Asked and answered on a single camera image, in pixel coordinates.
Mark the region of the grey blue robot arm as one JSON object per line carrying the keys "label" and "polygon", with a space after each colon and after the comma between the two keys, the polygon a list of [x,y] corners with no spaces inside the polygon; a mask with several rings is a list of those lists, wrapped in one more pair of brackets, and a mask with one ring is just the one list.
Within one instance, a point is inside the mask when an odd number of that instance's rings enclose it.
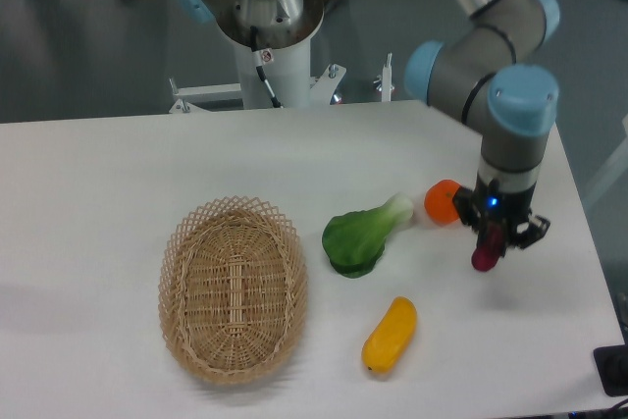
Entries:
{"label": "grey blue robot arm", "polygon": [[[309,76],[310,38],[323,21],[320,0],[179,0],[197,21],[216,21],[235,47],[248,109],[325,106],[335,90]],[[549,221],[530,205],[550,130],[558,84],[525,63],[559,22],[556,0],[457,0],[472,30],[450,47],[436,41],[411,55],[404,84],[412,97],[477,132],[481,158],[473,188],[453,204],[478,236],[472,256],[488,271],[507,249],[545,236]]]}

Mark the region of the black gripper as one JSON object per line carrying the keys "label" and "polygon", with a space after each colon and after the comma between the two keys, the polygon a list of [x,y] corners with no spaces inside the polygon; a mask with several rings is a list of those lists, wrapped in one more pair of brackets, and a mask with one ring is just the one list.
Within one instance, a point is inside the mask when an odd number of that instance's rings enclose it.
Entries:
{"label": "black gripper", "polygon": [[461,186],[452,202],[461,223],[477,234],[477,249],[491,251],[489,222],[504,225],[504,257],[510,248],[524,250],[537,243],[550,228],[549,219],[541,215],[529,217],[534,190],[532,185],[525,191],[506,193],[478,178],[474,190]]}

